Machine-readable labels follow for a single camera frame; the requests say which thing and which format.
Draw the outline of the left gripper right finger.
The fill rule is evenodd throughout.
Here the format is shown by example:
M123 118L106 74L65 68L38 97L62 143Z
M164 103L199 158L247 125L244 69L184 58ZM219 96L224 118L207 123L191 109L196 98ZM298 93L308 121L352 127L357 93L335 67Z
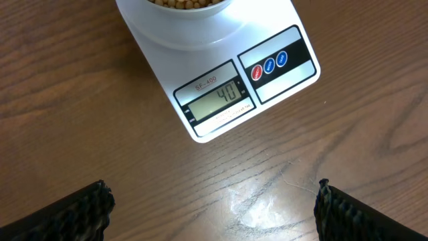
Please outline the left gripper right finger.
M356 198L319 181L314 217L320 241L427 241L427 237L396 222Z

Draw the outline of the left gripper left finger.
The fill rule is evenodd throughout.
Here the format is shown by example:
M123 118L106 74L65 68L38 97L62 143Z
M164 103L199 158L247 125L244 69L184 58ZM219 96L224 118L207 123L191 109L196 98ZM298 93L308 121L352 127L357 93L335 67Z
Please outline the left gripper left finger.
M99 180L1 227L1 239L103 241L114 206L111 189Z

